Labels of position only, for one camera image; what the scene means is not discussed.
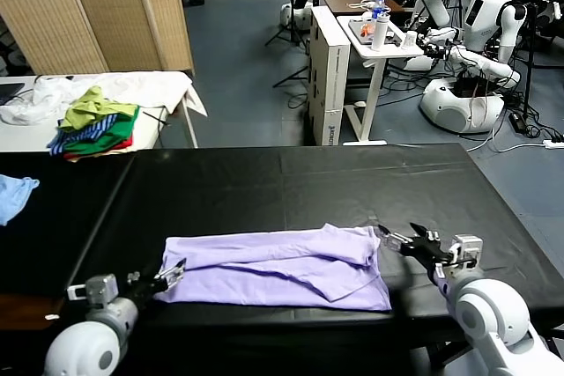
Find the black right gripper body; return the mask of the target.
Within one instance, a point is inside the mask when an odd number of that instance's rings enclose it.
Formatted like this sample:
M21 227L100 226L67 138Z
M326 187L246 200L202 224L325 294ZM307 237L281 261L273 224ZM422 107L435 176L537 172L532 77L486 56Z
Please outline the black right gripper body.
M434 273L436 264L448 264L453 260L451 252L441 250L441 243L435 241L413 241L409 256L415 258L428 273Z

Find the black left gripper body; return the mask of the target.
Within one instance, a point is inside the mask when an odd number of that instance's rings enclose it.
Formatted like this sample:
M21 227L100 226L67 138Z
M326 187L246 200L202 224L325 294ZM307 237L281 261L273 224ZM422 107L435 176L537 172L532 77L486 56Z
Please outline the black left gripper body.
M155 294L166 290L165 279L139 279L129 284L122 296L131 300L136 306L145 306Z

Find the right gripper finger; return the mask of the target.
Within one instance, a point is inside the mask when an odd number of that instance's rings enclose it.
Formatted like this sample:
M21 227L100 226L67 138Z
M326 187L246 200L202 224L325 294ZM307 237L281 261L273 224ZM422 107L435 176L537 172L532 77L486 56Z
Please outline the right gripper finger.
M384 225L377 226L377 236L380 238L381 243L388 249L400 252L402 246L412 244L412 238L406 237L397 232L392 232Z
M439 242L440 236L437 231L429 230L424 225L416 224L411 222L411 228L414 232L421 238L424 238L430 242Z

